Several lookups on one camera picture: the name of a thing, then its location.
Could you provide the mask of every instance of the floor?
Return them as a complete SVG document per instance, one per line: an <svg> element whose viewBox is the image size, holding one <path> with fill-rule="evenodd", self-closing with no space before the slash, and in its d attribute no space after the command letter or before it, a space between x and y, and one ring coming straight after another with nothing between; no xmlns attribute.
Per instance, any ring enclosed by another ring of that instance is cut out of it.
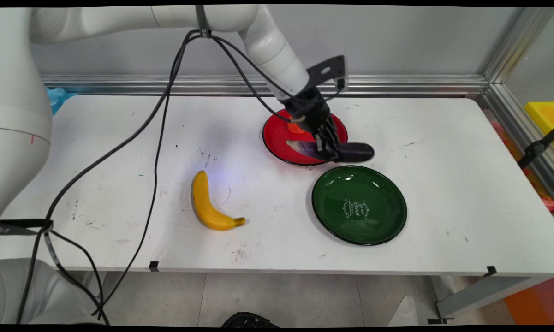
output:
<svg viewBox="0 0 554 332"><path fill-rule="evenodd" d="M120 273L108 273L105 294ZM418 323L437 318L429 277L258 273L128 273L105 310L111 324L218 327L250 311L279 327L386 326L404 296ZM503 301L450 321L513 324Z"/></svg>

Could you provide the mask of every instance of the gray wall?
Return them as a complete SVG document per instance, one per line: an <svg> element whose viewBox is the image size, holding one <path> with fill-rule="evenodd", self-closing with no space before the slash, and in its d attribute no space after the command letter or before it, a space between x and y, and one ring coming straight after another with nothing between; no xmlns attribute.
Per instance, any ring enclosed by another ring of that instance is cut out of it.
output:
<svg viewBox="0 0 554 332"><path fill-rule="evenodd" d="M344 54L350 74L479 74L520 8L269 5L306 67ZM167 74L187 29L125 31L31 50L42 74ZM218 34L243 49L237 34ZM246 73L252 68L243 66ZM180 70L237 74L215 42L187 48Z"/></svg>
<svg viewBox="0 0 554 332"><path fill-rule="evenodd" d="M554 15L505 80L522 107L554 101Z"/></svg>

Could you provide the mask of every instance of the red plate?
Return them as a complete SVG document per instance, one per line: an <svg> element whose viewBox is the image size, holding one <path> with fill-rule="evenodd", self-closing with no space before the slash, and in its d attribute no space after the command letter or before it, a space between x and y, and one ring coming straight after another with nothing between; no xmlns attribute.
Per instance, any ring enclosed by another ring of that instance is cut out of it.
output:
<svg viewBox="0 0 554 332"><path fill-rule="evenodd" d="M289 114L287 113L287 111L285 111L285 109L281 109L281 111L278 111L277 114L283 116L284 118L289 117ZM334 121L334 125L336 126L338 141L340 141L340 143L346 143L346 141L348 140L348 135L346 134L346 128L344 124L342 124L340 119L338 119L336 116L332 114L330 114L330 116L332 116L332 120ZM277 118L274 115L271 115L271 117L268 118L268 120L264 123L264 127L262 128L262 140L264 141L264 145L267 147L270 153L283 161L295 165L314 166L327 162L324 160L308 157L300 153L296 153L295 151L293 151L293 149L291 149L291 147L289 147L289 145L287 145L286 141L288 139L291 141L314 142L312 134L308 132L304 132L302 134L294 134L287 129L287 122Z"/></svg>

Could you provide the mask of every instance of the cable strap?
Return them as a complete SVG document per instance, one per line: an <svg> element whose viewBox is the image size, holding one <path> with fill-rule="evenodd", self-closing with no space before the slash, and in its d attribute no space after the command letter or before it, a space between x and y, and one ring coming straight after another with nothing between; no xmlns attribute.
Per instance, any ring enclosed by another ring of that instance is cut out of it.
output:
<svg viewBox="0 0 554 332"><path fill-rule="evenodd" d="M211 30L207 24L207 17L205 16L205 8L203 5L195 5L195 11L197 11L197 21L199 22L199 31L201 32L202 38L207 38L211 36Z"/></svg>
<svg viewBox="0 0 554 332"><path fill-rule="evenodd" d="M49 220L45 230L50 231L53 224L53 220ZM44 226L45 219L3 219L0 220L0 235L37 235L36 231L29 228Z"/></svg>

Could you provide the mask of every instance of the yellow banana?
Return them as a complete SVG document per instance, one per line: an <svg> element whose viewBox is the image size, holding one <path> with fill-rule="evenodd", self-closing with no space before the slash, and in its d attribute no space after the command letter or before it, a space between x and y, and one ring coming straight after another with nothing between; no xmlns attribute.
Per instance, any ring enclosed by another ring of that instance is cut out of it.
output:
<svg viewBox="0 0 554 332"><path fill-rule="evenodd" d="M207 227L217 231L227 231L228 229L243 225L246 218L230 218L225 214L217 212L209 199L209 182L205 171L197 173L193 179L193 204L199 220Z"/></svg>

